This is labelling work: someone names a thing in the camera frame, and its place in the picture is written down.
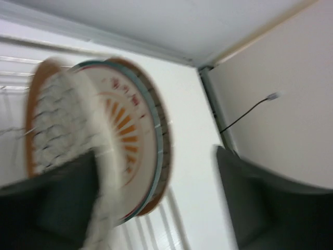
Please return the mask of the brown floral plate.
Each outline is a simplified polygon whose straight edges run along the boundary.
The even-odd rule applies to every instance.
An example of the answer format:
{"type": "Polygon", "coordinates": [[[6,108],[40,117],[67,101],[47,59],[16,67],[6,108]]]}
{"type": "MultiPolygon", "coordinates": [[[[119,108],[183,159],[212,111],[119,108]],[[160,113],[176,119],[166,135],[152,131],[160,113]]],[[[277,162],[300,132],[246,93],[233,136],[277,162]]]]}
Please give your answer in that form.
{"type": "Polygon", "coordinates": [[[25,128],[30,177],[94,152],[99,191],[80,249],[109,249],[118,222],[123,160],[95,84],[85,74],[65,70],[58,58],[42,61],[31,82],[25,128]]]}
{"type": "Polygon", "coordinates": [[[131,72],[133,72],[142,81],[154,101],[160,119],[163,138],[163,164],[161,175],[153,197],[150,199],[147,205],[138,213],[139,216],[144,216],[152,212],[159,205],[169,187],[172,175],[173,138],[172,129],[168,124],[168,122],[170,121],[169,115],[157,86],[155,85],[150,75],[144,69],[142,69],[139,65],[133,63],[132,61],[120,57],[111,57],[108,58],[106,61],[110,61],[112,63],[114,62],[121,66],[127,67],[127,69],[131,70],[131,72]]]}

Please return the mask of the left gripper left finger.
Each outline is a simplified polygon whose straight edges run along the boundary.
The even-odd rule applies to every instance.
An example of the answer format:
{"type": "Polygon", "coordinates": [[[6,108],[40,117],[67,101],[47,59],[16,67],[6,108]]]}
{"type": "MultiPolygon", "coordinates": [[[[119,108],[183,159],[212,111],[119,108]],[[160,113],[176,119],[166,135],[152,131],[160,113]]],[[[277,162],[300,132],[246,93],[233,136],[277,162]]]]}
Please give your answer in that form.
{"type": "Polygon", "coordinates": [[[2,187],[1,249],[80,249],[98,191],[93,151],[2,187]]]}

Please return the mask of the orange sunburst plate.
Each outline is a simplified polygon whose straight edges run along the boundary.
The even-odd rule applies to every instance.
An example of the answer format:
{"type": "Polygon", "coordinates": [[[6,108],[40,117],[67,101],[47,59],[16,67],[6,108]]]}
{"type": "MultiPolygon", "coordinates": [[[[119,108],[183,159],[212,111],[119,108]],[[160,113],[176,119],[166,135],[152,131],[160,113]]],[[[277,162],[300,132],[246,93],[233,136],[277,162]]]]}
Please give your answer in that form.
{"type": "Polygon", "coordinates": [[[148,88],[127,67],[111,61],[88,60],[71,68],[95,84],[111,128],[120,144],[122,207],[120,223],[137,216],[155,195],[162,171],[161,122],[148,88]]]}

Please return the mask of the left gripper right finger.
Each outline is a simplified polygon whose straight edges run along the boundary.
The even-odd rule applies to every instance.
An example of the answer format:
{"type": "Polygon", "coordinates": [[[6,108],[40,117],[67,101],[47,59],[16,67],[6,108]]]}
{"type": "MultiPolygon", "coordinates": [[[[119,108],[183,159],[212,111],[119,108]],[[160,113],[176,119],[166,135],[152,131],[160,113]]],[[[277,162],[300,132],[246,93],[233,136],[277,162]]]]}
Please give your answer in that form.
{"type": "Polygon", "coordinates": [[[332,249],[332,190],[303,184],[222,146],[216,159],[238,249],[332,249]]]}

